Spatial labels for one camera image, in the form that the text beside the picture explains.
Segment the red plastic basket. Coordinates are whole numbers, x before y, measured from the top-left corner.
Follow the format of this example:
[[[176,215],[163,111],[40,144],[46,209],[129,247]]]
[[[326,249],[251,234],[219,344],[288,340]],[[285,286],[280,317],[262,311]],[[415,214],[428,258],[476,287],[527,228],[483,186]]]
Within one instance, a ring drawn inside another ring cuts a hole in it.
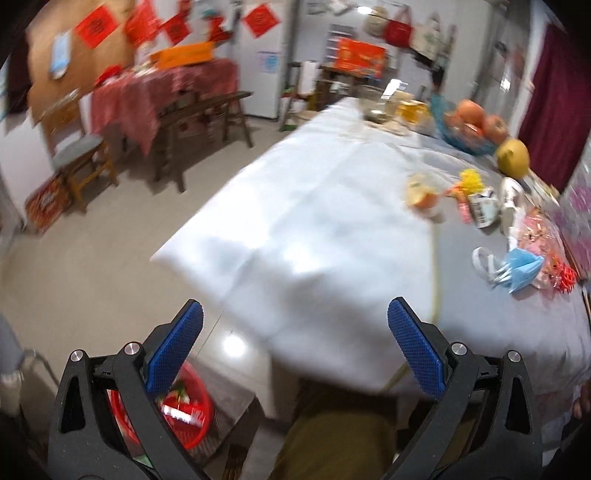
[[[118,392],[108,390],[111,411],[126,446],[133,455],[143,448],[135,434]],[[168,393],[155,400],[159,413],[187,451],[201,445],[213,420],[213,404],[197,370],[185,361]]]

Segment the blue face mask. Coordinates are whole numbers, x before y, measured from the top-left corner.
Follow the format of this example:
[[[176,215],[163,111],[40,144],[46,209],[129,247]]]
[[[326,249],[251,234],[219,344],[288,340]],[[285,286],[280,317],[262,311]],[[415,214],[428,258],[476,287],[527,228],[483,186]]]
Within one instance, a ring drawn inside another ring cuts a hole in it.
[[[472,264],[477,274],[490,285],[503,286],[510,293],[515,293],[536,280],[544,258],[528,250],[515,248],[499,259],[490,250],[479,247],[472,252]]]

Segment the small paper carton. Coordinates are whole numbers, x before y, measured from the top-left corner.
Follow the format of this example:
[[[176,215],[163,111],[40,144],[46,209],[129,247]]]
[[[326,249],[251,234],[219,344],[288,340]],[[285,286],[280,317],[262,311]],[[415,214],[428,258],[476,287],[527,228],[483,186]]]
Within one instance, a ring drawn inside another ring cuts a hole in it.
[[[493,225],[499,216],[499,201],[492,187],[468,196],[468,203],[478,229]]]

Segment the clear tub red contents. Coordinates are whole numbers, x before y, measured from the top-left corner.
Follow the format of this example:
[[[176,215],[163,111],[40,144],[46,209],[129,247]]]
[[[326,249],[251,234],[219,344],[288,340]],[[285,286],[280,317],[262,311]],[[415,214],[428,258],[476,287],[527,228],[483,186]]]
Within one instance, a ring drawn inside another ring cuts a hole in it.
[[[439,214],[441,189],[435,178],[426,173],[416,173],[408,177],[406,204],[417,213],[433,218]]]

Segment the pink patterned plastic bag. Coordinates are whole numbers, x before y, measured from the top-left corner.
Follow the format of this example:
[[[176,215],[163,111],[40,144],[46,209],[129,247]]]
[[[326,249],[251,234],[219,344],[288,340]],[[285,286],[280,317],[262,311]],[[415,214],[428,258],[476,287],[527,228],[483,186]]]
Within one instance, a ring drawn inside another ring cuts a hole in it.
[[[539,208],[532,208],[517,223],[517,246],[542,256],[544,264],[533,285],[538,289],[554,289],[552,274],[558,262],[568,265],[566,251],[558,227]]]

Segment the yellow foam fruit net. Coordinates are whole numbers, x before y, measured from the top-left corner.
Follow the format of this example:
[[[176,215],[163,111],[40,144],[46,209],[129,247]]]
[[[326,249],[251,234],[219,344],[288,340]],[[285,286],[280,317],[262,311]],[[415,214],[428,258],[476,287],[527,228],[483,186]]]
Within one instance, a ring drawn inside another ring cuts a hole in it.
[[[476,169],[465,169],[460,172],[459,188],[466,196],[481,193],[485,185]]]

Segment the dark low stool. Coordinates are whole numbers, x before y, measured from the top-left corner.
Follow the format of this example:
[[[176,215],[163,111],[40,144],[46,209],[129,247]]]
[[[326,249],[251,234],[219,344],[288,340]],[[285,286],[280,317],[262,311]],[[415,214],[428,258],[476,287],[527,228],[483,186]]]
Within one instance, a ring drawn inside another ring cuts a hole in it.
[[[197,359],[189,364],[204,381],[213,405],[213,420],[204,441],[191,456],[211,479],[221,479],[232,445],[247,452],[264,418],[256,393]]]

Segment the light blue tablecloth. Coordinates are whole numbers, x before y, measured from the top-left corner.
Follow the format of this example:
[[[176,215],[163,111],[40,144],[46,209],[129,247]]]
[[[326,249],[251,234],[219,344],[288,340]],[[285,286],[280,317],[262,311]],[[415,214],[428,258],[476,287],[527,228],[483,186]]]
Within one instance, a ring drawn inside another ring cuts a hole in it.
[[[475,353],[519,352],[537,394],[569,392],[590,375],[580,293],[489,286],[472,253],[503,256],[502,234],[464,224],[452,200],[437,222],[406,204],[411,174],[449,180],[463,167],[422,137],[370,128],[342,100],[243,168],[153,259],[303,376],[417,392],[387,323],[403,297]]]

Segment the red printed carton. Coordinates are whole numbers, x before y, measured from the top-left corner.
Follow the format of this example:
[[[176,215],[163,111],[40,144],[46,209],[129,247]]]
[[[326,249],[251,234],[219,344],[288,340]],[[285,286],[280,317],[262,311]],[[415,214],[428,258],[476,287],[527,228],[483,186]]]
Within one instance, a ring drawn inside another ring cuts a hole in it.
[[[25,202],[27,226],[43,235],[73,205],[67,183],[57,173],[34,191]]]

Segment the yellow pomelo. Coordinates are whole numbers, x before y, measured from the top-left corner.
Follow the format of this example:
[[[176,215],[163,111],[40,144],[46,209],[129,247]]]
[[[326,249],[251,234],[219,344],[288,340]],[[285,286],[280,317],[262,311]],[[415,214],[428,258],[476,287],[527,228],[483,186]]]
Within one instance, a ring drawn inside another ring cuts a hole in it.
[[[510,178],[521,180],[530,170],[530,155],[526,145],[519,139],[506,140],[496,151],[499,171]]]

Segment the wooden chair grey cushion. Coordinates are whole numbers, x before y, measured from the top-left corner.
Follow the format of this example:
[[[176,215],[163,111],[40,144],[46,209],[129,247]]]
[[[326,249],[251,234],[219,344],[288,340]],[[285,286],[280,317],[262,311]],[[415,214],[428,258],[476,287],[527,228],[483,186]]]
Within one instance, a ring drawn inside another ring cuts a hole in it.
[[[65,181],[78,209],[85,214],[87,203],[82,190],[106,174],[118,186],[109,147],[100,134],[88,133],[82,120],[80,94],[72,90],[49,106],[39,121],[54,170]]]

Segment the right red apple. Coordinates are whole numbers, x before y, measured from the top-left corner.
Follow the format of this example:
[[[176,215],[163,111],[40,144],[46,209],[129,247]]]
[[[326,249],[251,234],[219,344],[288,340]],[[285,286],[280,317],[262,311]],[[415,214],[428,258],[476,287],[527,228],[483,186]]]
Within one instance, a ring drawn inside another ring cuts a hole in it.
[[[508,137],[508,127],[498,115],[487,115],[483,122],[484,137],[495,145],[501,145]]]

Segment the red apple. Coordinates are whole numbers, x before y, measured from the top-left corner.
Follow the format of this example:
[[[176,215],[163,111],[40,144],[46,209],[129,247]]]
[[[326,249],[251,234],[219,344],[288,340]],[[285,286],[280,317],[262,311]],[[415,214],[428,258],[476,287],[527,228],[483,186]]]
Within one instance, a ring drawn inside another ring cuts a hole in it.
[[[508,127],[498,115],[487,115],[483,122],[484,137],[495,145],[501,145],[508,137]]]
[[[456,112],[464,123],[474,125],[477,128],[483,127],[486,112],[478,103],[463,99],[458,103]]]

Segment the yellow bagged bread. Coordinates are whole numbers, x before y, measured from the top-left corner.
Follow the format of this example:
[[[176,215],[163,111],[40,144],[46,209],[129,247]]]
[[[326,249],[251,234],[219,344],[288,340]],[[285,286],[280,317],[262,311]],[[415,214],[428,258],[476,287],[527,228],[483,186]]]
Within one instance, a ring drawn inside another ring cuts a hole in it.
[[[394,118],[410,130],[433,136],[436,132],[436,122],[430,106],[413,96],[400,98]]]

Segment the glass bowl with spoon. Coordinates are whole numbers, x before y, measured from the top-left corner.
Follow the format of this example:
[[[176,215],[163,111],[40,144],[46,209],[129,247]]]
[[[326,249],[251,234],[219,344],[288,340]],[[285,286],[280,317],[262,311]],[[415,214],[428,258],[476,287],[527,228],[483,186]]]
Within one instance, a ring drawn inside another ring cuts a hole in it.
[[[360,109],[365,120],[383,124],[393,118],[388,112],[390,96],[385,94],[383,88],[363,85],[359,94]]]

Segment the left red apple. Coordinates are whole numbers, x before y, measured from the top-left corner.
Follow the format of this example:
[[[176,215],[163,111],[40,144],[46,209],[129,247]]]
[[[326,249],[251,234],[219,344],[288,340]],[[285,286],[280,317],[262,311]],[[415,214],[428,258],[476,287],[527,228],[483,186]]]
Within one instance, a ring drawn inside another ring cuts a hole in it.
[[[486,112],[478,103],[463,99],[458,103],[456,112],[464,123],[474,125],[477,128],[483,127]]]

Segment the blue glass fruit bowl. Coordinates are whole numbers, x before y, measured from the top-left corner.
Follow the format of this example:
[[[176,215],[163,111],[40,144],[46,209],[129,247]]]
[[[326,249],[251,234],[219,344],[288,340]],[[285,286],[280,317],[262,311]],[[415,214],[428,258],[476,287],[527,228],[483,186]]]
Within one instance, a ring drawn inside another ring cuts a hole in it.
[[[497,145],[488,140],[479,127],[463,120],[442,95],[431,96],[430,111],[441,138],[449,145],[474,156],[492,155],[496,151]]]

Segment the wooden bench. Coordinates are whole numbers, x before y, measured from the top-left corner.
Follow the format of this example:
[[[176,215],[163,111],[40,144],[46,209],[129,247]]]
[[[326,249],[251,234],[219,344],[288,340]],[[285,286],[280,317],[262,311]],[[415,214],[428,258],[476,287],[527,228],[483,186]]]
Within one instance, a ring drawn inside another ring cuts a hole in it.
[[[168,174],[174,182],[179,193],[186,191],[184,181],[184,167],[177,159],[175,144],[180,133],[180,125],[190,120],[197,121],[205,132],[211,128],[214,118],[221,119],[221,141],[228,141],[229,127],[237,125],[242,130],[245,144],[249,148],[254,147],[252,132],[247,124],[245,109],[242,102],[252,96],[249,91],[235,91],[228,94],[215,95],[205,99],[197,99],[184,106],[177,102],[166,107],[159,116],[160,129],[156,139],[162,141],[162,154],[153,158],[154,181],[159,182],[164,174]]]

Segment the dark red curtain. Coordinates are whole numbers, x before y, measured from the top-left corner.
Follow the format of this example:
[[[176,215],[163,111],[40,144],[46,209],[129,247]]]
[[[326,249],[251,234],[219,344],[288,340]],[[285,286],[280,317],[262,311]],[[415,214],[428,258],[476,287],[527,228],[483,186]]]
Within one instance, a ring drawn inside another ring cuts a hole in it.
[[[546,27],[533,85],[518,138],[528,148],[530,169],[563,191],[590,132],[590,58],[554,24]]]

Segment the red cloth side table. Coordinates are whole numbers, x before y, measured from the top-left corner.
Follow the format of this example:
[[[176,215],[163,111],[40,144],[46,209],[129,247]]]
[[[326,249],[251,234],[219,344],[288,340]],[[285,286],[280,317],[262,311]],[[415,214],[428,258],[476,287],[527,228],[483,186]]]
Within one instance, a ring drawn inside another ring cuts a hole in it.
[[[236,90],[238,64],[226,58],[193,66],[152,69],[141,75],[127,73],[91,93],[91,131],[100,133],[116,124],[147,155],[160,128],[159,113],[176,102],[182,92],[207,99]]]

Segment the red gift box on shelf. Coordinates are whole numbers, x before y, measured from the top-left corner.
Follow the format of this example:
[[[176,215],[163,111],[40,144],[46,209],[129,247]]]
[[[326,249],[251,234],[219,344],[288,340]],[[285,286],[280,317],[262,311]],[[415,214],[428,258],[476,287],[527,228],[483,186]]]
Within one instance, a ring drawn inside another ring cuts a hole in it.
[[[384,47],[351,38],[341,38],[334,67],[362,77],[380,79],[386,60],[387,50]]]

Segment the beige tote bag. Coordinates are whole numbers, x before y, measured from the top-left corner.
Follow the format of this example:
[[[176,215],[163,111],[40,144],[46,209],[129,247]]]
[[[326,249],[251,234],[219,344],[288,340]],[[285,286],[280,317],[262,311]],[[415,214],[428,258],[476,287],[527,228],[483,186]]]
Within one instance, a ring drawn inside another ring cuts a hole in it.
[[[431,67],[442,47],[442,26],[438,13],[432,13],[423,24],[416,24],[410,37],[415,59]]]

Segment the orange gift box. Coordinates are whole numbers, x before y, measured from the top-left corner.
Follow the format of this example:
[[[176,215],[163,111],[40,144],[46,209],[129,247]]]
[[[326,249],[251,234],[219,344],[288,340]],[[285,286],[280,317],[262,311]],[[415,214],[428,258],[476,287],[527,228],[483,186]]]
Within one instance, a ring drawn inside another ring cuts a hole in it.
[[[149,61],[155,68],[166,70],[209,62],[213,59],[213,53],[214,42],[199,42],[153,52],[149,55]]]

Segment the red hanging handbag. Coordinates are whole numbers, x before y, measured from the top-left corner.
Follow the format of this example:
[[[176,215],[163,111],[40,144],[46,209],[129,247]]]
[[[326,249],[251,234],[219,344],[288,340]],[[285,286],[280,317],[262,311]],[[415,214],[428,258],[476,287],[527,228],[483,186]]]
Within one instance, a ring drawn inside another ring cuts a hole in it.
[[[391,46],[408,49],[413,31],[412,10],[409,6],[404,6],[389,20],[384,40]]]

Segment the white refrigerator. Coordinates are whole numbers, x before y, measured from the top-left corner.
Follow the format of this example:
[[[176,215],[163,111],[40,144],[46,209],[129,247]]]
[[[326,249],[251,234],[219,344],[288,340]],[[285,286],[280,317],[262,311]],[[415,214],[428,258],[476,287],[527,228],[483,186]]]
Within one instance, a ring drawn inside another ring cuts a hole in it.
[[[276,120],[286,83],[287,62],[297,3],[294,1],[242,1],[235,26],[235,61],[238,89],[249,92],[246,115]]]

